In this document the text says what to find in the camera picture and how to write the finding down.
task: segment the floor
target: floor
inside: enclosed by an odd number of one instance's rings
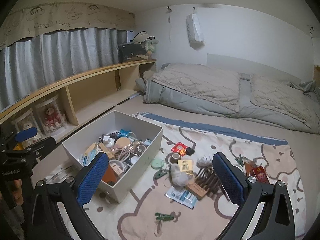
[[[171,119],[183,120],[185,122],[207,123],[211,125],[232,128],[258,136],[286,139],[294,153],[306,194],[306,230],[311,227],[315,217],[319,212],[316,206],[317,197],[320,193],[320,180],[318,179],[318,175],[320,174],[320,135],[285,130],[282,128],[257,124],[246,120],[188,113],[159,104],[144,104],[142,99],[142,96],[135,97],[117,106],[114,108],[114,110],[126,114],[150,112]],[[65,150],[60,145],[33,169],[33,183],[42,179],[56,166],[67,159],[68,157],[65,153]]]

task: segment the metal screw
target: metal screw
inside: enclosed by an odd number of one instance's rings
[[[74,180],[74,178],[73,178],[72,176],[69,176],[69,177],[67,177],[67,178],[65,179],[65,182],[66,182],[66,183],[71,183],[71,182],[73,182],[73,180]]]
[[[285,183],[284,183],[282,180],[279,180],[279,181],[278,181],[278,185],[279,185],[280,187],[284,187],[284,186],[285,186]]]
[[[41,187],[43,184],[44,184],[44,181],[43,181],[43,180],[39,180],[39,181],[37,182],[37,186],[38,186],[38,187]]]
[[[250,176],[250,177],[248,178],[248,181],[250,181],[251,183],[256,183],[256,182],[257,182],[257,179],[256,179],[255,177]]]

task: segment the beige quilted blanket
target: beige quilted blanket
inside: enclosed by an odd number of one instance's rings
[[[172,63],[155,73],[152,79],[186,95],[239,112],[238,72],[198,64]]]
[[[314,126],[313,123],[318,120],[301,90],[257,74],[251,75],[250,83],[250,100],[254,105],[287,114],[308,127]]]

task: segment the headboard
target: headboard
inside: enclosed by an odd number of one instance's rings
[[[234,70],[239,73],[246,74],[258,74],[261,76],[267,76],[279,81],[291,81],[295,84],[300,84],[301,79],[297,78],[287,72],[263,65],[257,62],[253,62],[246,59],[229,57],[216,54],[207,54],[207,66],[213,66],[220,69]]]

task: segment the curtain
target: curtain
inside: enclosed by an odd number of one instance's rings
[[[0,111],[17,100],[83,71],[118,63],[127,31],[89,28],[17,41],[0,51]]]

